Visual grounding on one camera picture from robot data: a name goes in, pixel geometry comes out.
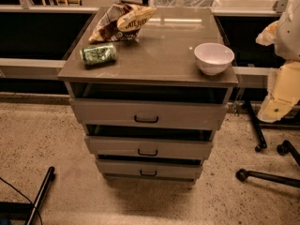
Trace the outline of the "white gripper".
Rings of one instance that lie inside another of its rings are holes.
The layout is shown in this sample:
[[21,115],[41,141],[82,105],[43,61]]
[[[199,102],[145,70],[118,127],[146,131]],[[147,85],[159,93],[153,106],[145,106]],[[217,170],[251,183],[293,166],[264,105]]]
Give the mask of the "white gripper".
[[[278,21],[271,22],[256,37],[263,46],[274,43]],[[266,98],[257,118],[266,123],[274,123],[284,117],[300,100],[300,62],[286,62],[277,71],[277,78],[270,98]]]

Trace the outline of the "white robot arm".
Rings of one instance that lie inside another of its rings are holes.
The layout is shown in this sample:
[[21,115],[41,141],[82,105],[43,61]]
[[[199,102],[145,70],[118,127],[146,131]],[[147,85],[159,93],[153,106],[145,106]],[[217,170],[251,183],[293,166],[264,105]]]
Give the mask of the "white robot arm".
[[270,70],[267,96],[257,114],[259,120],[274,123],[300,100],[300,0],[293,0],[277,21],[261,31],[256,42],[274,45],[275,54],[285,60],[279,69]]

